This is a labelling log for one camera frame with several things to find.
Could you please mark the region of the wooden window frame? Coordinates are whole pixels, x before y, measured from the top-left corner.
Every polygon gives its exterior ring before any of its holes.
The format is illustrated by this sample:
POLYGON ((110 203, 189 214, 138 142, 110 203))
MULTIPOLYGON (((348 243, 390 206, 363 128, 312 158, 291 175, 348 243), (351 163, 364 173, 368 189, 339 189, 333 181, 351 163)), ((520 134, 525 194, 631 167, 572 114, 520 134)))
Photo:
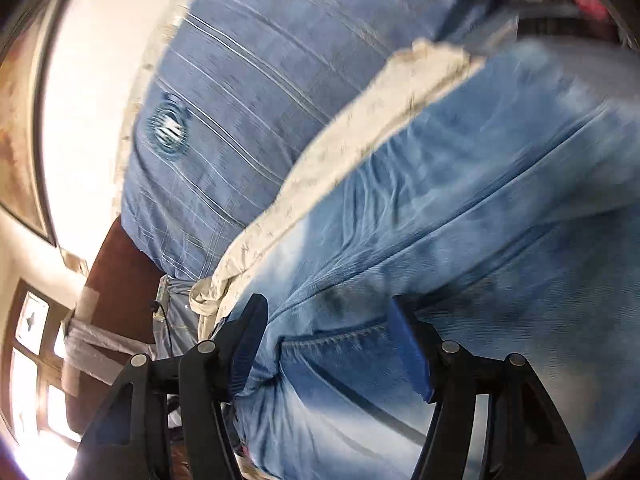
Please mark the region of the wooden window frame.
POLYGON ((43 434, 71 448, 79 443, 62 387, 62 322, 69 313, 26 281, 17 282, 1 346, 1 415, 20 445, 43 434))

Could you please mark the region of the framed wall picture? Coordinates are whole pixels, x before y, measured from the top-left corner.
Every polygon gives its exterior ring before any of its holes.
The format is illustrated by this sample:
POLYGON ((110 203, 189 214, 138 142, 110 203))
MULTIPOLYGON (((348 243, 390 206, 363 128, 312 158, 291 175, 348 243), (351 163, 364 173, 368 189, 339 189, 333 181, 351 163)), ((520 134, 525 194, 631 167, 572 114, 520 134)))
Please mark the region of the framed wall picture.
POLYGON ((1 207, 55 245, 36 131, 38 78, 48 28, 46 14, 40 13, 13 41, 1 62, 1 207))

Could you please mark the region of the blue denim jeans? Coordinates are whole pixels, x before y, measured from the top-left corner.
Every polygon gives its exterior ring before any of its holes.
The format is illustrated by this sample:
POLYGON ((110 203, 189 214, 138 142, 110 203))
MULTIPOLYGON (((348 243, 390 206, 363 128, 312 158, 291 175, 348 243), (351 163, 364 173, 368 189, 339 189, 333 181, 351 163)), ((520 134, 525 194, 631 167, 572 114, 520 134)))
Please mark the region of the blue denim jeans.
POLYGON ((257 268, 234 426, 280 479, 407 479, 433 413, 386 309, 524 354, 588 472, 639 431, 639 57, 519 42, 427 107, 257 268))

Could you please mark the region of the cream leaf-print sheet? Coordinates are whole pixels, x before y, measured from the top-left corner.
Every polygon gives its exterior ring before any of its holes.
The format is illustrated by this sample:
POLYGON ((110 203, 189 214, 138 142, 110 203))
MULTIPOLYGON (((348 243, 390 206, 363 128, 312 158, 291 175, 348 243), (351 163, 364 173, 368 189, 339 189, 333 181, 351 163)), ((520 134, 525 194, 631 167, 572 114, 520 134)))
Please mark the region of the cream leaf-print sheet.
POLYGON ((276 198, 232 240, 214 272, 188 290, 198 326, 212 327, 232 308, 254 265, 438 84, 471 63, 458 44, 416 38, 395 51, 366 88, 344 106, 296 159, 276 198))

